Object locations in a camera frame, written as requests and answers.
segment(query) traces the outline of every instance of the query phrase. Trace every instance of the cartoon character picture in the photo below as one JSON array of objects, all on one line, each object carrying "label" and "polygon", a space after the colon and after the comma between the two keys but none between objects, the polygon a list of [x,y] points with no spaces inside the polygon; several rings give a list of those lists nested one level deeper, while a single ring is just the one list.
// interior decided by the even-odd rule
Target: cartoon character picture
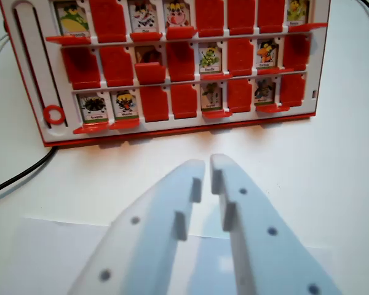
[{"label": "cartoon character picture", "polygon": [[254,105],[274,103],[275,83],[271,78],[256,80],[257,89],[254,93]]},{"label": "cartoon character picture", "polygon": [[157,32],[157,12],[152,4],[129,1],[129,10],[134,33]]},{"label": "cartoon character picture", "polygon": [[287,25],[298,26],[306,23],[308,15],[308,2],[306,0],[288,0]]},{"label": "cartoon character picture", "polygon": [[216,73],[221,71],[221,52],[217,45],[199,46],[199,72]]},{"label": "cartoon character picture", "polygon": [[55,10],[62,35],[90,36],[85,11],[76,1],[55,2]]},{"label": "cartoon character picture", "polygon": [[223,107],[221,88],[217,83],[201,84],[201,110],[212,111]]},{"label": "cartoon character picture", "polygon": [[273,39],[261,39],[257,42],[256,68],[269,68],[277,64],[278,45]]},{"label": "cartoon character picture", "polygon": [[111,98],[116,120],[138,118],[135,96],[128,90],[112,93]]},{"label": "cartoon character picture", "polygon": [[189,7],[182,1],[172,1],[164,3],[165,26],[189,26]]},{"label": "cartoon character picture", "polygon": [[135,47],[137,63],[160,63],[162,64],[161,53],[154,46]]},{"label": "cartoon character picture", "polygon": [[108,121],[104,99],[96,94],[78,95],[79,107],[85,123]]}]

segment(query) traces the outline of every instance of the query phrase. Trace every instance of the gripper jaw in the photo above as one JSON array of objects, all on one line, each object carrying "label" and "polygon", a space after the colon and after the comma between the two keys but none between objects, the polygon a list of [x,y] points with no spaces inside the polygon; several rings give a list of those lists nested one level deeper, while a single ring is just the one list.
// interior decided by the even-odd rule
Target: gripper jaw
[{"label": "gripper jaw", "polygon": [[122,212],[69,294],[166,294],[177,243],[187,239],[192,203],[201,201],[204,173],[204,161],[189,160]]},{"label": "gripper jaw", "polygon": [[210,168],[223,230],[230,233],[238,294],[341,294],[238,164],[215,154]]}]

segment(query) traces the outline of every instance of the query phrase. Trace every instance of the game board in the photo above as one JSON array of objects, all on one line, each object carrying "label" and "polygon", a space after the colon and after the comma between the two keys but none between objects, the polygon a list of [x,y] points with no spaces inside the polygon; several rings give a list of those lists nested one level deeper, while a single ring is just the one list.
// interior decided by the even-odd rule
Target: game board
[{"label": "game board", "polygon": [[315,115],[330,0],[0,0],[46,146]]}]

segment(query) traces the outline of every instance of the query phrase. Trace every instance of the red ring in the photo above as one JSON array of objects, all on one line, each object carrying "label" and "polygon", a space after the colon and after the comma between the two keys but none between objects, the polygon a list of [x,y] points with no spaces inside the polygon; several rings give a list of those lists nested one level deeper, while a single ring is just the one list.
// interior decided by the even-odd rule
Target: red ring
[{"label": "red ring", "polygon": [[[50,111],[52,110],[55,110],[55,111],[58,111],[60,113],[60,118],[58,120],[52,120],[50,118]],[[45,118],[45,121],[47,121],[49,124],[52,124],[52,125],[60,125],[64,122],[65,120],[65,115],[64,115],[64,111],[61,107],[59,106],[56,106],[54,104],[50,105],[50,106],[47,106],[45,109],[44,109],[44,118]]]}]

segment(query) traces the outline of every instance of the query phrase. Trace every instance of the white paper sheet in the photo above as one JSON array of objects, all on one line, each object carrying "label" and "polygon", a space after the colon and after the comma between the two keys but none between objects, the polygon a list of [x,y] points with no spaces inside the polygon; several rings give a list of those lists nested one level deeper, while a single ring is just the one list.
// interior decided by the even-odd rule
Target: white paper sheet
[{"label": "white paper sheet", "polygon": [[[23,218],[0,295],[65,295],[106,230]],[[331,252],[308,250],[331,274]],[[236,294],[230,241],[190,235],[179,242],[168,294]]]}]

